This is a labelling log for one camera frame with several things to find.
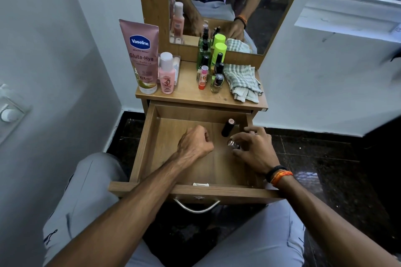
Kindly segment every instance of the pant leg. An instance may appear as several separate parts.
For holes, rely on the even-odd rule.
[[[118,202],[108,192],[111,181],[127,181],[113,155],[95,153],[78,163],[56,210],[43,227],[46,265],[100,214]],[[127,266],[162,266],[141,241]]]
[[[195,267],[301,267],[305,227],[287,200],[269,204]]]

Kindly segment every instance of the drawer handle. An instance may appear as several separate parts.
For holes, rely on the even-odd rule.
[[[207,212],[207,211],[213,209],[213,207],[216,206],[218,203],[220,203],[220,201],[218,200],[217,202],[215,202],[213,205],[211,205],[210,207],[208,207],[208,208],[206,208],[206,209],[203,209],[203,210],[192,210],[192,209],[186,207],[184,204],[182,204],[178,199],[174,199],[174,200],[175,200],[175,201],[177,202],[177,204],[179,204],[182,208],[184,208],[185,210],[187,210],[187,211],[189,211],[189,212],[192,212],[192,213],[204,213],[204,212]]]

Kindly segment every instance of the person's left hand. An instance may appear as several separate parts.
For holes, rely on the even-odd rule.
[[[228,29],[227,38],[233,38],[243,41],[244,40],[244,24],[241,20],[237,19],[231,23]]]
[[[187,129],[187,132],[178,142],[177,153],[180,156],[194,157],[196,159],[206,156],[214,149],[205,127],[196,126]]]

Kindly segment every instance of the white knob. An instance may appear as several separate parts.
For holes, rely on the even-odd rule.
[[[18,109],[5,109],[1,112],[3,122],[15,122],[23,116],[23,113]]]

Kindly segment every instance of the mirror frame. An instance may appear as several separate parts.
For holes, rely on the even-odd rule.
[[[260,68],[266,53],[272,45],[273,40],[292,5],[292,2],[293,0],[289,1],[263,55],[227,51],[224,62],[235,63],[238,65],[251,65],[256,69]],[[181,60],[196,62],[198,57],[198,47],[170,43],[168,27],[170,14],[168,0],[141,0],[141,3],[144,23],[159,27],[159,52],[170,52],[173,55],[180,55]]]

